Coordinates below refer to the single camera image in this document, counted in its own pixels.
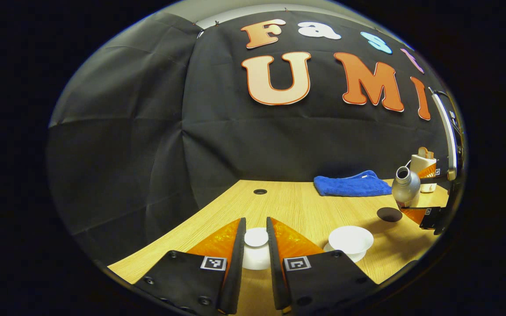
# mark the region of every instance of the table surface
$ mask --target table surface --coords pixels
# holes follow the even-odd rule
[[[392,180],[385,180],[391,186]],[[266,194],[254,194],[256,189]],[[446,206],[448,193],[437,186],[420,194],[418,207]],[[134,254],[108,266],[134,284],[169,250],[188,251],[222,226],[245,217],[247,229],[265,227],[267,216],[290,226],[323,248],[330,232],[340,226],[361,226],[374,244],[357,266],[377,284],[405,264],[419,259],[435,242],[433,230],[422,230],[403,215],[397,222],[377,216],[380,208],[397,208],[390,195],[374,197],[320,196],[313,182],[240,180],[182,224]],[[271,270],[243,269],[237,315],[275,315]]]

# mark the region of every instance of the folded blue towel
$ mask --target folded blue towel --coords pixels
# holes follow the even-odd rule
[[[349,178],[327,178],[316,176],[315,188],[321,196],[379,196],[392,193],[392,188],[384,181],[378,179],[376,174],[367,170]]]

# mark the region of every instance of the black backdrop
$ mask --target black backdrop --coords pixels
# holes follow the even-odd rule
[[[275,18],[286,21],[278,42],[245,48],[240,29]],[[324,23],[342,38],[303,36],[299,22]],[[234,18],[197,39],[201,30],[172,14],[148,16],[92,54],[58,100],[49,181],[66,226],[94,259],[108,265],[136,252],[237,180],[306,182],[364,170],[393,178],[420,146],[446,171],[440,114],[426,90],[430,120],[418,116],[410,76],[435,90],[448,87],[407,46],[356,22],[303,11]],[[379,36],[393,54],[360,32]],[[241,62],[273,56],[271,84],[285,89],[292,75],[281,55],[293,51],[311,54],[309,94],[285,106],[253,100]],[[345,70],[335,52],[359,56],[371,72],[376,62],[392,66],[404,111],[343,102]]]
[[[457,215],[463,226],[448,254],[363,314],[505,315],[506,4],[349,6],[400,34],[450,83],[471,152]],[[79,249],[56,213],[44,164],[48,120],[72,74],[112,35],[159,8],[156,1],[0,3],[0,314],[167,314]]]

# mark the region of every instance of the silver bottle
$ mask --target silver bottle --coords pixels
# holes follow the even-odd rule
[[[392,184],[392,195],[398,207],[413,208],[419,202],[421,180],[415,172],[401,166],[395,173]]]

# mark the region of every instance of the white container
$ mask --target white container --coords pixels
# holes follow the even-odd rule
[[[265,270],[271,266],[269,234],[265,227],[249,228],[245,232],[243,246],[243,268]]]
[[[342,226],[329,234],[329,242],[323,250],[342,250],[353,262],[358,262],[373,243],[374,236],[368,230],[358,226]]]
[[[409,166],[409,170],[418,174],[419,172],[421,172],[421,170],[433,164],[436,164],[436,159],[427,159],[419,156],[418,154],[412,154],[411,165]],[[423,193],[429,193],[434,192],[434,189],[436,189],[436,183],[428,183],[428,184],[421,184],[420,191]]]

